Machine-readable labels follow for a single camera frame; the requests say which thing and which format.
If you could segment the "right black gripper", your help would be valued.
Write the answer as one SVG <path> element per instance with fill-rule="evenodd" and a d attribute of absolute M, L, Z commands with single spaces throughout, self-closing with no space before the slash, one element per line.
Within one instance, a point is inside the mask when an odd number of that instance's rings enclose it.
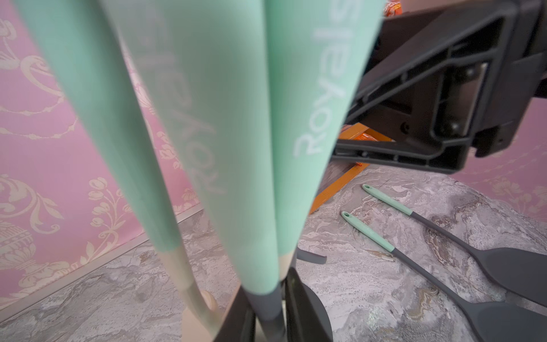
<path fill-rule="evenodd" d="M 546 97 L 545 1 L 460 1 L 383 21 L 334 160 L 453 174 L 511 145 Z"/>

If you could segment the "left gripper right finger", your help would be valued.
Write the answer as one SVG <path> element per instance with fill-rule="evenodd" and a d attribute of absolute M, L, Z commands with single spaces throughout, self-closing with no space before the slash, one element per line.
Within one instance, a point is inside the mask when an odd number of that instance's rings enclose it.
<path fill-rule="evenodd" d="M 311 341 L 306 318 L 309 299 L 295 268 L 291 267 L 285 281 L 287 331 L 289 341 Z"/>

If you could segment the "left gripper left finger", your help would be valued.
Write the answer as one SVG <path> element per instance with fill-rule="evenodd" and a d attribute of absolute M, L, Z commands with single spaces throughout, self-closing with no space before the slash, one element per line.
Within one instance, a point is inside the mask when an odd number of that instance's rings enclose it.
<path fill-rule="evenodd" d="M 239 287 L 214 342 L 255 341 L 256 315 L 245 290 Z"/>

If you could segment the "grey spatula mint handle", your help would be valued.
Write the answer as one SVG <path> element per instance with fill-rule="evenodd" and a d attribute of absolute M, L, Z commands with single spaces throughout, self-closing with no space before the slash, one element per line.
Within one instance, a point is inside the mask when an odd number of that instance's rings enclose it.
<path fill-rule="evenodd" d="M 524 342 L 546 340 L 546 316 L 506 302 L 468 302 L 357 217 L 346 211 L 341 212 L 340 216 L 357 231 L 397 257 L 453 300 L 465 315 L 478 341 Z"/>
<path fill-rule="evenodd" d="M 490 281 L 524 299 L 546 306 L 546 255 L 509 247 L 474 248 L 375 187 L 364 184 L 362 188 L 369 195 L 455 242 L 476 260 Z"/>
<path fill-rule="evenodd" d="M 382 1 L 105 1 L 268 341 Z"/>

